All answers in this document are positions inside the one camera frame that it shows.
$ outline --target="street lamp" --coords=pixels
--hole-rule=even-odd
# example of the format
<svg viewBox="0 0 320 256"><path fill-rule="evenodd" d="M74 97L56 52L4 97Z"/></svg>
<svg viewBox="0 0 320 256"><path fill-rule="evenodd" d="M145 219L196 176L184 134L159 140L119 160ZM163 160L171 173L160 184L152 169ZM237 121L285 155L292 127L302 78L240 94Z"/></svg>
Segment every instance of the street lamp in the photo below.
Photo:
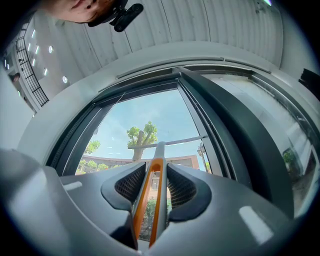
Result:
<svg viewBox="0 0 320 256"><path fill-rule="evenodd" d="M197 152L198 152L199 156L202 158L205 171L208 173L208 168L207 168L206 161L205 161L205 152L206 151L205 151L205 147L202 142L201 142L200 146L198 146Z"/></svg>

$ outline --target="sky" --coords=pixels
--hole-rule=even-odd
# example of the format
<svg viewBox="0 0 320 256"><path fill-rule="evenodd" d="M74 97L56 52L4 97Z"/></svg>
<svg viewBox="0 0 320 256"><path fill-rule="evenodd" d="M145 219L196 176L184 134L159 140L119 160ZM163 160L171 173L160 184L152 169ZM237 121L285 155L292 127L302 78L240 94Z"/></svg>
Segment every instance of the sky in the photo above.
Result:
<svg viewBox="0 0 320 256"><path fill-rule="evenodd" d="M128 149L130 140L127 130L136 126L144 130L149 121L157 128L157 142L170 142L199 136L195 123L178 90L154 93L117 103L105 116L97 134L90 141L100 141L100 147L90 156L115 159L132 159L133 149ZM201 140L183 144L167 145L164 157L196 155L199 168L205 171L197 149ZM142 159L152 159L156 148L146 148Z"/></svg>

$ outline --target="mouth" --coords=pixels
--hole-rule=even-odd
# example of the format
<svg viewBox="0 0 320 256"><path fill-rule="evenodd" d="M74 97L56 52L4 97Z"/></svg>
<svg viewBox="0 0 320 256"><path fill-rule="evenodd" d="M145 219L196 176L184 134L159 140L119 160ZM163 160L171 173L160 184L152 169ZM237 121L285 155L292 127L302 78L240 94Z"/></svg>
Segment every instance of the mouth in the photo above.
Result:
<svg viewBox="0 0 320 256"><path fill-rule="evenodd" d="M76 4L71 9L76 9L83 4L85 0L77 0Z"/></svg>

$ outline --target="window pane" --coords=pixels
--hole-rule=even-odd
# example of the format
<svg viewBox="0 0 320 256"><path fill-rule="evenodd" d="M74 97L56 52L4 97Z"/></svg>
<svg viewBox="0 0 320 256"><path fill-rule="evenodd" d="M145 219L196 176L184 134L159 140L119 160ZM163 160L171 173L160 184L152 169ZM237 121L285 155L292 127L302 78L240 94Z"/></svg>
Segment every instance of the window pane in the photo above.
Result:
<svg viewBox="0 0 320 256"><path fill-rule="evenodd" d="M246 77L205 75L233 94L260 120L280 151L293 191L294 214L299 213L317 168L315 152L296 118L274 95Z"/></svg>
<svg viewBox="0 0 320 256"><path fill-rule="evenodd" d="M156 148L128 146L172 142L198 137L199 133L178 90L149 94L116 104L95 130L76 175L108 170L135 161L147 164ZM206 170L206 153L197 152L201 140L165 146L169 163Z"/></svg>

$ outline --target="black metal railing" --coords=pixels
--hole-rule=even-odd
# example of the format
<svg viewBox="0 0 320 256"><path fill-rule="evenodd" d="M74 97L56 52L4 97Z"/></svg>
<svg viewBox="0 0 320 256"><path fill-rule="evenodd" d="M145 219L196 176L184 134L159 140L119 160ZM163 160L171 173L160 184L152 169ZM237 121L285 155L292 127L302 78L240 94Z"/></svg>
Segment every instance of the black metal railing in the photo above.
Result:
<svg viewBox="0 0 320 256"><path fill-rule="evenodd" d="M30 60L29 60L28 50L26 48L26 42L25 42L25 35L28 29L29 23L30 21L23 24L22 29L20 30L18 34L18 38L15 42L15 48L16 48L16 54L18 57L18 61L19 61L24 79L27 85L29 86L32 94L34 95L34 97L42 107L49 101L49 99L46 96L45 92L42 90L38 82L38 79L34 73L34 70L32 68L32 64L30 63Z"/></svg>

